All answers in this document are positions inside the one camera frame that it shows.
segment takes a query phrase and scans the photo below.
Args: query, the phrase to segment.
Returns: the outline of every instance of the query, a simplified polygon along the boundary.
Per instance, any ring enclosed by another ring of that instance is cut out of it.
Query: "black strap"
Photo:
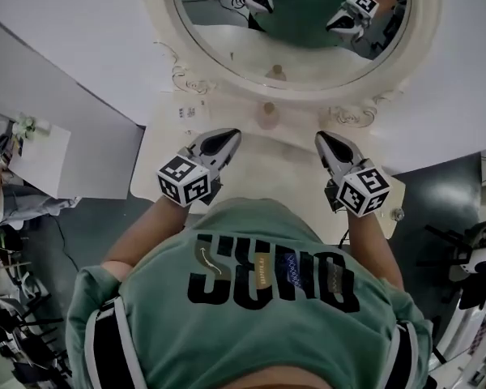
[[[399,347],[386,389],[403,389],[411,376],[412,346],[407,324],[399,323]]]
[[[104,306],[101,311],[107,309],[108,307]],[[103,389],[109,387],[134,389],[130,370],[124,357],[115,314],[96,321],[94,358]]]

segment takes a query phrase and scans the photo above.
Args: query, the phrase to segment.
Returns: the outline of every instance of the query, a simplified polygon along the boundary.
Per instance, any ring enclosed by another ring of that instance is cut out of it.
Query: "person's leg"
[[[57,216],[66,207],[74,207],[76,199],[54,199],[30,186],[5,185],[1,224],[29,220],[38,216]]]

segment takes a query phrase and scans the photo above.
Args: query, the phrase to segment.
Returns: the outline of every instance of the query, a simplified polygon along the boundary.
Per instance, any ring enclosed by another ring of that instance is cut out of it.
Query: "green t-shirt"
[[[306,48],[336,46],[339,37],[326,25],[345,0],[274,0],[274,13],[254,18],[277,40]]]
[[[222,203],[168,239],[120,287],[83,269],[66,342],[77,388],[89,387],[86,322],[116,292],[148,387],[217,388],[273,365],[297,366],[334,389],[376,386],[397,320],[412,322],[428,373],[431,325],[411,297],[320,242],[270,200]]]

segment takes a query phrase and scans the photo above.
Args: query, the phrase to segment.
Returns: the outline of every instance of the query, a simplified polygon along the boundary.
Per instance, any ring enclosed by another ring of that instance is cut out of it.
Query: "fiducial marker cube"
[[[343,177],[337,199],[358,217],[382,207],[391,185],[387,176],[376,167],[349,173]]]
[[[176,155],[157,172],[162,194],[182,207],[211,193],[211,172],[188,158]]]

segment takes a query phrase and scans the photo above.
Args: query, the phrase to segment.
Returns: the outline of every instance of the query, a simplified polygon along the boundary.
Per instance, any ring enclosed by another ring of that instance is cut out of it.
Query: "person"
[[[375,388],[386,363],[401,367],[389,353],[403,323],[417,340],[410,387],[423,387],[431,323],[374,214],[348,213],[348,254],[273,200],[230,199],[184,229],[188,212],[161,197],[79,273],[66,329],[75,387],[92,387],[87,321],[117,295],[147,387]]]
[[[249,16],[249,27],[266,32],[270,37],[305,48],[324,48],[341,43],[326,24],[345,0],[274,0],[272,14]],[[381,17],[396,4],[396,0],[376,0]]]
[[[66,207],[75,207],[79,198],[54,199],[32,186],[4,183],[6,168],[0,165],[0,225],[34,219],[38,216],[57,216]]]

